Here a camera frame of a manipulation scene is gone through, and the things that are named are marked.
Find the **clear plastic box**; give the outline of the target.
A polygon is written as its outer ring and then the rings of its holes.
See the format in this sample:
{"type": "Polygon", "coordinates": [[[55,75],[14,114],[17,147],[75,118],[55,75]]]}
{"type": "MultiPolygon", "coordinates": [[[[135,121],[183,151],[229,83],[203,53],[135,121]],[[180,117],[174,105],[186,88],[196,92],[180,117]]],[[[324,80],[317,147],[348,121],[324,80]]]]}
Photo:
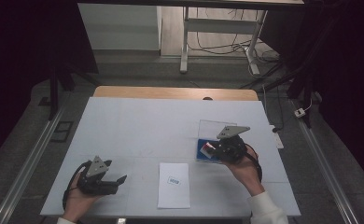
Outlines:
{"type": "Polygon", "coordinates": [[[236,126],[236,123],[201,119],[199,122],[196,161],[220,163],[220,160],[205,151],[206,143],[218,141],[217,136],[226,126],[236,126]]]}

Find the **white cabinet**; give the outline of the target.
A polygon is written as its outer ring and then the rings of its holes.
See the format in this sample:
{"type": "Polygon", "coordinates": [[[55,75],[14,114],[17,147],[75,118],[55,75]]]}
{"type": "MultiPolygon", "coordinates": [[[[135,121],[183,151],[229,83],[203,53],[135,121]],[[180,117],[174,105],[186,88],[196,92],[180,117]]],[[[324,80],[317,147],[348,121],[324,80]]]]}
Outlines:
{"type": "Polygon", "coordinates": [[[161,49],[161,7],[79,3],[78,8],[93,49],[161,49]]]}

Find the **dark floor socket plate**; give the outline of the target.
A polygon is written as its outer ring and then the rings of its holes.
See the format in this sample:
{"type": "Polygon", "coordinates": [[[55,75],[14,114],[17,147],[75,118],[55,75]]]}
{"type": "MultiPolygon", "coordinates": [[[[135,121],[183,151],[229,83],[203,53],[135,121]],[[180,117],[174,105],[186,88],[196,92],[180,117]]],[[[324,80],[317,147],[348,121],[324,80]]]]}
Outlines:
{"type": "Polygon", "coordinates": [[[71,133],[73,124],[73,121],[59,121],[50,141],[55,143],[65,143],[71,133]]]}

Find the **white desk frame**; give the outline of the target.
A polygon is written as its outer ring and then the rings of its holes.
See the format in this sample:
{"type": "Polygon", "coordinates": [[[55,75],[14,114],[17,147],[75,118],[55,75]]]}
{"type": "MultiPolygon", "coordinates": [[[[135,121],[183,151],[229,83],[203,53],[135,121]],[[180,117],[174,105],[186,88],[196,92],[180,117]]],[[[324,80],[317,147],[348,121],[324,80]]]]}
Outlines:
{"type": "Polygon", "coordinates": [[[266,15],[267,10],[259,10],[258,16],[254,21],[203,19],[198,16],[190,18],[189,7],[183,7],[183,44],[181,50],[180,73],[186,74],[188,71],[188,34],[189,32],[196,32],[251,35],[250,44],[248,47],[243,47],[243,51],[248,61],[249,71],[252,75],[258,76],[259,68],[255,62],[254,50],[266,15]]]}

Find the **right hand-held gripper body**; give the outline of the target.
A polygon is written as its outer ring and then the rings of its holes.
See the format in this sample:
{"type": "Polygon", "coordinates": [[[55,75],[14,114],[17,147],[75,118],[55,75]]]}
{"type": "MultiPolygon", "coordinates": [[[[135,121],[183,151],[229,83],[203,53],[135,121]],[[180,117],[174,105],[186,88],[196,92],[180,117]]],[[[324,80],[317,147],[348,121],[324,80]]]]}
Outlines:
{"type": "Polygon", "coordinates": [[[246,154],[244,140],[240,133],[249,131],[246,126],[226,126],[217,136],[219,147],[216,152],[220,154],[220,160],[229,163],[238,163],[246,154]]]}

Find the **person's right hand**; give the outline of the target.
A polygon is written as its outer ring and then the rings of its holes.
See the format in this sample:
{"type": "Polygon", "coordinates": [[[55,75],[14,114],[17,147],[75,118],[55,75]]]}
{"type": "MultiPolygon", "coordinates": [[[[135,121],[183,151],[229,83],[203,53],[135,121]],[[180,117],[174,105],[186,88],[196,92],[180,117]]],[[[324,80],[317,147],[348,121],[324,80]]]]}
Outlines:
{"type": "Polygon", "coordinates": [[[238,164],[230,164],[225,162],[225,165],[231,170],[234,177],[243,184],[249,194],[254,197],[265,191],[259,181],[259,175],[256,166],[252,160],[243,157],[238,164]]]}

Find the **black metal stand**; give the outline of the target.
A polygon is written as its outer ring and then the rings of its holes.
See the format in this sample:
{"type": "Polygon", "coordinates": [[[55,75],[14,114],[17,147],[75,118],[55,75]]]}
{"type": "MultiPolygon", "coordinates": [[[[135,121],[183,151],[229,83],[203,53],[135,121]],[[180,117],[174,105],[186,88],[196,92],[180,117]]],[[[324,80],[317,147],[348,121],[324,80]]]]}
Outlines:
{"type": "Polygon", "coordinates": [[[58,79],[56,68],[51,68],[50,73],[50,113],[49,120],[53,120],[58,111],[58,79]]]}

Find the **large white table cover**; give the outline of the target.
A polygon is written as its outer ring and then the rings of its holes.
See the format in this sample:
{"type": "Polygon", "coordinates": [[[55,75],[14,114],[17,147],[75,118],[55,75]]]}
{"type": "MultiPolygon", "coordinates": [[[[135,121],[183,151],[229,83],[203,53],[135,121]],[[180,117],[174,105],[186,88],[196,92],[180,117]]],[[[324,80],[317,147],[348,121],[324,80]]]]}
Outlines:
{"type": "Polygon", "coordinates": [[[63,212],[63,192],[78,166],[94,157],[112,162],[106,179],[126,179],[90,213],[96,217],[248,217],[247,190],[229,169],[196,160],[203,120],[248,127],[242,137],[259,155],[262,183],[275,204],[299,214],[273,132],[259,101],[205,101],[92,97],[88,101],[49,196],[44,216],[63,212]],[[161,163],[189,167],[190,206],[158,207],[161,163]]]}

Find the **black curtain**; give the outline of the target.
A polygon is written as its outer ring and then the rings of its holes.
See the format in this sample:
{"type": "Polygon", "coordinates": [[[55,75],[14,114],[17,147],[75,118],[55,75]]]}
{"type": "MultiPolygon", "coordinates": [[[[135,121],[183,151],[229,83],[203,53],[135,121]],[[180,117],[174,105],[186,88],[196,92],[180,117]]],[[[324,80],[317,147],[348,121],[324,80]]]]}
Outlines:
{"type": "Polygon", "coordinates": [[[0,0],[0,147],[34,85],[57,74],[96,73],[80,0],[0,0]]]}
{"type": "Polygon", "coordinates": [[[364,0],[303,1],[305,9],[269,11],[261,39],[296,69],[327,21],[337,20],[308,72],[319,112],[364,170],[364,0]]]}

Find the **aluminium floor rail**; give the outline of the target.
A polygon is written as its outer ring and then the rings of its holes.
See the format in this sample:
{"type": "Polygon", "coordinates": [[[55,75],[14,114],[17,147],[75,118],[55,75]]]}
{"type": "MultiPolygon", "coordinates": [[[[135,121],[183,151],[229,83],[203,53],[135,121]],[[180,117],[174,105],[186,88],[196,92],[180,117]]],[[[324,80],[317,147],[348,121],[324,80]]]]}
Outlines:
{"type": "Polygon", "coordinates": [[[334,198],[338,210],[345,224],[359,224],[357,215],[349,202],[342,186],[334,174],[321,146],[319,145],[313,131],[306,125],[302,118],[295,117],[301,127],[302,134],[312,151],[318,168],[328,186],[329,192],[334,198]]]}
{"type": "Polygon", "coordinates": [[[54,117],[49,120],[44,130],[40,133],[36,140],[34,147],[31,149],[27,159],[25,160],[22,168],[20,169],[17,177],[13,181],[9,188],[6,197],[0,204],[0,224],[8,224],[11,216],[13,215],[15,208],[21,199],[23,192],[25,191],[33,173],[38,165],[49,140],[55,131],[55,128],[60,121],[65,106],[61,105],[59,110],[55,113],[54,117]]]}

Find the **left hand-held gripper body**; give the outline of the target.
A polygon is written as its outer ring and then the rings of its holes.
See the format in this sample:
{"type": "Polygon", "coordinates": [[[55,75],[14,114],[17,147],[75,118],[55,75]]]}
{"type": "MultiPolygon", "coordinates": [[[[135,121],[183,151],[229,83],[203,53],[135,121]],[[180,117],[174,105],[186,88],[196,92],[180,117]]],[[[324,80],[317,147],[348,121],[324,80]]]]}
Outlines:
{"type": "Polygon", "coordinates": [[[88,161],[85,169],[79,176],[77,187],[84,193],[90,195],[110,195],[116,194],[119,186],[117,181],[103,181],[108,168],[104,161],[95,156],[92,161],[88,161]]]}

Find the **person's left hand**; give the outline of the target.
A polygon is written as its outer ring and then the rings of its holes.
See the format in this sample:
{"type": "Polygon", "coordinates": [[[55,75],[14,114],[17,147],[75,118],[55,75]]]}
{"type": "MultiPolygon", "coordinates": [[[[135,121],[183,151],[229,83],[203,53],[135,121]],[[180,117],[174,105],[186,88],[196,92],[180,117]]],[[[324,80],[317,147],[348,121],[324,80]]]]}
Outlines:
{"type": "Polygon", "coordinates": [[[61,217],[79,221],[91,209],[94,203],[100,199],[100,196],[90,196],[82,193],[77,188],[77,182],[78,176],[74,178],[71,188],[68,191],[66,207],[61,217]]]}

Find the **white paper sheet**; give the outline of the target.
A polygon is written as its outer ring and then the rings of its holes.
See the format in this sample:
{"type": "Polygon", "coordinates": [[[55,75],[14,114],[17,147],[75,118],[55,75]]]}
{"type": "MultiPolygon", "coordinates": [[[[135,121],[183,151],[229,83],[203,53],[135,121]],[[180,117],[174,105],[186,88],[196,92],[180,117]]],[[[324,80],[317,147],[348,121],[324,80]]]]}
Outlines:
{"type": "Polygon", "coordinates": [[[158,207],[160,209],[190,208],[189,165],[165,163],[159,166],[158,207]]]}

